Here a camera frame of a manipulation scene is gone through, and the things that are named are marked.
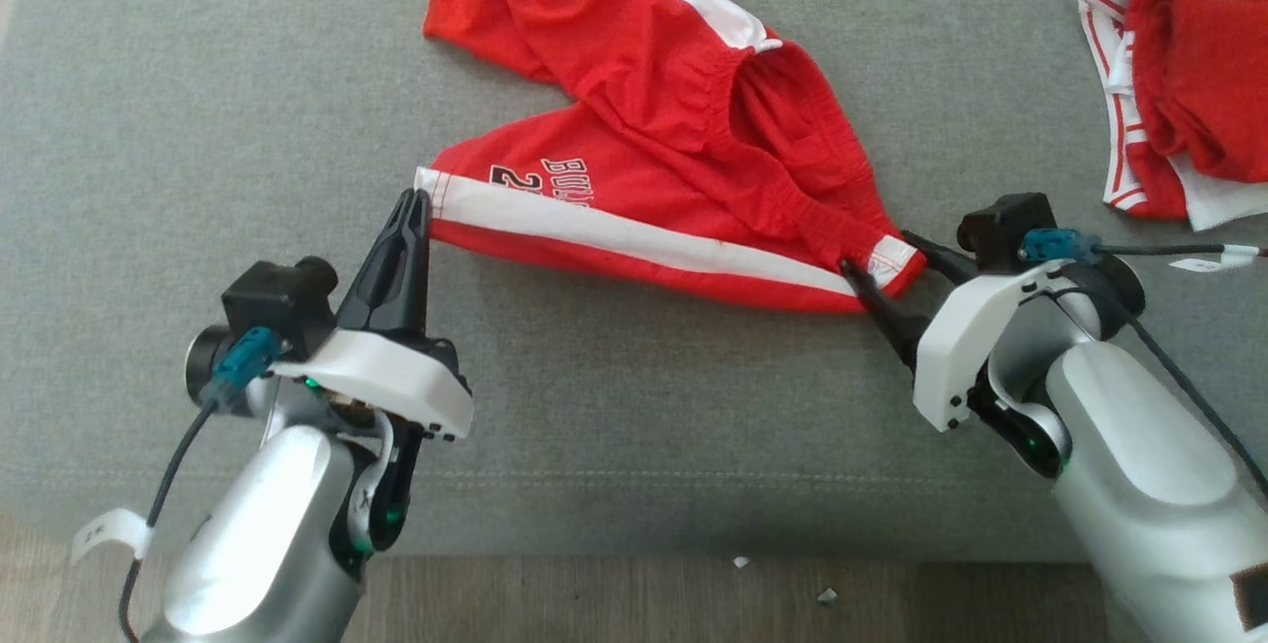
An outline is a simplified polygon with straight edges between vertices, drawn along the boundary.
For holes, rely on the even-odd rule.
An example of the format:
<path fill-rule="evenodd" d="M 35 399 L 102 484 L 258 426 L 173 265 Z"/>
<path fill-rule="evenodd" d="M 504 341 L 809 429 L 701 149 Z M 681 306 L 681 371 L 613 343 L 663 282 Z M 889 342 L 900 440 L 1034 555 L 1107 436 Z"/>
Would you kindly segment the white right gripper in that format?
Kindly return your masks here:
<path fill-rule="evenodd" d="M 914 232 L 902 237 L 923 254 L 955 290 L 927 317 L 893 301 L 867 268 L 839 265 L 900 361 L 914 372 L 913 405 L 940 431 L 956 427 L 967 413 L 995 431 L 1022 431 L 1028 417 L 1019 399 L 1030 382 L 1066 349 L 1066 315 L 1051 301 L 1060 261 L 1021 274 L 983 274 L 978 263 Z"/>

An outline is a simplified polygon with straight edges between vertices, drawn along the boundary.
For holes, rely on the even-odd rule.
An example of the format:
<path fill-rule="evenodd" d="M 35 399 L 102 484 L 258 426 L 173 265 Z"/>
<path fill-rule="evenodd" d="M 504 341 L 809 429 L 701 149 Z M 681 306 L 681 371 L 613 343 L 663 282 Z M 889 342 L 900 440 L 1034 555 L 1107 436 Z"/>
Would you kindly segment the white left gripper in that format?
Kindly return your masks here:
<path fill-rule="evenodd" d="M 427 192 L 399 192 L 337 309 L 341 330 L 307 360 L 270 368 L 276 375 L 316 380 L 322 389 L 377 411 L 467 439 L 476 408 L 456 375 L 430 355 L 372 334 L 425 335 L 431 217 Z"/>

